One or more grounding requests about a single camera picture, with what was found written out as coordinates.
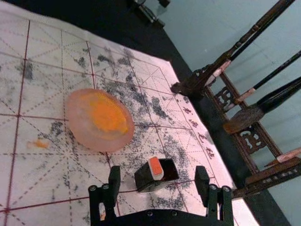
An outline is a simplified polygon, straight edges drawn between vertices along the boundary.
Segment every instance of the ink splatter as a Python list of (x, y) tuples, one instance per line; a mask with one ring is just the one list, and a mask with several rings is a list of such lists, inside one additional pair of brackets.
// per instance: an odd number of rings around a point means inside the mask
[(123, 58), (121, 58), (121, 59), (119, 59), (117, 62), (118, 62), (119, 64), (121, 64), (121, 65), (127, 65), (127, 66), (130, 66), (130, 65), (131, 65), (129, 59), (128, 59), (126, 56), (123, 57)]
[(93, 62), (93, 66), (99, 67), (100, 63), (98, 61)]
[(101, 79), (99, 89), (103, 89), (109, 94), (115, 96), (121, 103), (123, 103), (130, 111), (135, 123), (140, 125), (150, 125), (151, 119), (145, 103), (147, 99), (146, 94), (142, 94), (140, 89), (134, 85), (134, 74), (129, 72), (126, 77), (126, 84), (108, 81)]
[(91, 48), (83, 48), (83, 52), (88, 53)]
[(83, 217), (83, 220), (87, 225), (90, 225), (90, 212), (88, 211), (86, 215)]
[(128, 58), (134, 58), (134, 54), (131, 50), (129, 50), (128, 48), (123, 48), (123, 53), (124, 55), (126, 55), (126, 57)]
[(104, 62), (104, 61), (105, 61), (105, 62), (108, 62), (110, 65), (111, 65), (111, 64), (112, 64), (112, 65), (115, 64), (114, 61), (112, 61), (111, 59), (109, 59), (109, 58), (107, 58), (106, 56), (101, 55), (101, 54), (98, 55), (97, 60), (99, 60), (100, 62)]
[(169, 120), (172, 120), (170, 116), (168, 116), (165, 111), (162, 110), (162, 107), (160, 106), (160, 100), (157, 97), (152, 97), (151, 98), (151, 104), (152, 104), (152, 109), (154, 113), (159, 116), (162, 119), (168, 118)]
[[(24, 62), (22, 61), (20, 63), (20, 65), (15, 66), (15, 68), (23, 76)], [(25, 70), (24, 70), (24, 78), (29, 80), (29, 81), (32, 81), (32, 79), (33, 79), (32, 69), (33, 69), (33, 64), (31, 62), (27, 61), (26, 66), (25, 66)]]
[(80, 57), (79, 59), (73, 59), (80, 67), (82, 68), (86, 68), (86, 61), (84, 59), (84, 57)]
[(183, 97), (183, 99), (184, 99), (185, 103), (189, 104), (189, 99), (188, 99), (188, 97)]
[(178, 166), (180, 180), (189, 180), (187, 168), (190, 166), (190, 162), (188, 160), (188, 156), (183, 146), (175, 140), (166, 129), (163, 135), (163, 148), (165, 150), (166, 157), (173, 159), (176, 166)]
[(70, 188), (70, 181), (69, 181), (69, 178), (66, 174), (63, 175), (63, 181), (64, 181), (64, 185), (67, 187), (67, 188)]
[(188, 131), (188, 133), (189, 133), (189, 136), (192, 138), (192, 139), (194, 139), (194, 140), (197, 140), (197, 138), (196, 138), (196, 136), (194, 135), (194, 132), (192, 131), (192, 130), (187, 130)]
[(156, 201), (157, 207), (164, 209), (182, 210), (184, 208), (184, 202), (180, 193), (177, 191), (176, 186), (169, 186), (169, 189), (171, 190), (170, 193), (173, 194), (172, 198), (158, 197)]
[(80, 206), (84, 206), (83, 202), (81, 200), (78, 200), (77, 203), (80, 205)]
[(52, 189), (52, 197), (51, 197), (51, 201), (54, 201), (55, 200), (55, 190)]

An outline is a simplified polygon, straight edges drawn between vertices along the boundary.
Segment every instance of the brush handle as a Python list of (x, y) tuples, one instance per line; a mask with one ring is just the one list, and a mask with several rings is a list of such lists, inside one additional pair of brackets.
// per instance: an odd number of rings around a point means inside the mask
[(269, 93), (261, 98), (256, 104), (264, 113), (268, 113), (280, 106), (300, 89), (301, 77)]
[(287, 68), (289, 65), (291, 65), (293, 62), (295, 62), (297, 59), (299, 59), (299, 57), (301, 57), (301, 50), (298, 53), (296, 53), (295, 55), (293, 55), (291, 58), (289, 58), (287, 61), (285, 61), (283, 64), (281, 64), (277, 69), (275, 69), (271, 74), (269, 74), (263, 80), (258, 82), (253, 88), (258, 89), (259, 87), (263, 86), (269, 80), (274, 78), (278, 73), (280, 73), (285, 68)]
[(292, 159), (293, 157), (297, 156), (301, 154), (301, 147), (296, 148), (288, 153), (282, 154), (280, 156), (277, 157), (278, 162), (285, 162), (287, 160)]

